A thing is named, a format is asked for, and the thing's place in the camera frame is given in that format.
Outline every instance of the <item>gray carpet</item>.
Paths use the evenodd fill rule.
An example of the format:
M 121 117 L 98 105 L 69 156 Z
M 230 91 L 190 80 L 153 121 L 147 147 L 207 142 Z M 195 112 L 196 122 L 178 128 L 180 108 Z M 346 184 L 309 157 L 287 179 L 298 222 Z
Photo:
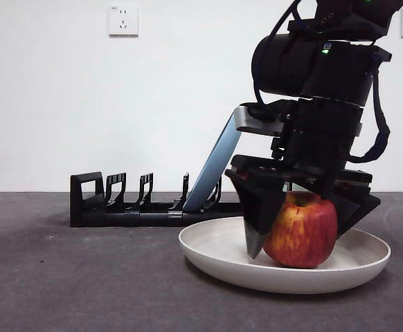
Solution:
M 182 254 L 179 228 L 71 229 L 68 194 L 1 193 L 0 331 L 403 331 L 403 193 L 378 196 L 357 227 L 389 243 L 386 270 L 300 296 L 205 275 Z

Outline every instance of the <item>white bowl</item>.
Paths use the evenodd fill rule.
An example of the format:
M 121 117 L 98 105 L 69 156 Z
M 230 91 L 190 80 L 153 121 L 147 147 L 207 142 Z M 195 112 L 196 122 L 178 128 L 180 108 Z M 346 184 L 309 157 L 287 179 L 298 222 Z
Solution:
M 238 286 L 286 294 L 333 293 L 360 286 L 380 274 L 391 255 L 383 240 L 351 229 L 315 269 L 282 267 L 263 250 L 252 260 L 242 217 L 192 225 L 180 232 L 179 240 L 185 256 L 205 273 Z

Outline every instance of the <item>black rack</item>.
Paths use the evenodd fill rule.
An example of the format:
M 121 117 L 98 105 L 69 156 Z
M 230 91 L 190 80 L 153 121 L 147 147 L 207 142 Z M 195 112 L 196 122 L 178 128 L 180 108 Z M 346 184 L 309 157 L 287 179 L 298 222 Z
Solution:
M 83 197 L 82 184 L 95 182 L 94 195 Z M 242 216 L 240 203 L 220 202 L 222 180 L 203 208 L 194 213 L 183 211 L 189 187 L 189 174 L 183 178 L 180 199 L 172 203 L 152 202 L 154 174 L 140 177 L 140 190 L 134 203 L 124 202 L 126 173 L 110 175 L 106 180 L 106 194 L 101 172 L 71 176 L 71 227 L 186 227 L 201 221 Z M 120 194 L 111 199 L 112 186 L 121 183 Z

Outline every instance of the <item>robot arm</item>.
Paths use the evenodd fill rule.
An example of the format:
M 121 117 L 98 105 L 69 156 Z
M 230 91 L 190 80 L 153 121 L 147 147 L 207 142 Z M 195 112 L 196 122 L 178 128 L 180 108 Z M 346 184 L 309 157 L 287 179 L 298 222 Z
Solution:
M 379 102 L 378 69 L 392 55 L 375 45 L 387 35 L 403 0 L 317 0 L 315 18 L 302 20 L 295 0 L 252 61 L 256 103 L 235 110 L 239 131 L 274 137 L 272 159 L 235 156 L 226 175 L 242 203 L 250 257 L 261 251 L 285 200 L 285 181 L 336 205 L 339 235 L 381 202 L 370 195 L 372 176 L 346 170 L 384 152 L 389 128 Z M 288 35 L 277 35 L 293 14 Z M 371 45 L 351 42 L 372 42 Z M 379 135 L 365 156 L 350 155 L 374 85 Z M 265 104 L 260 91 L 300 98 Z

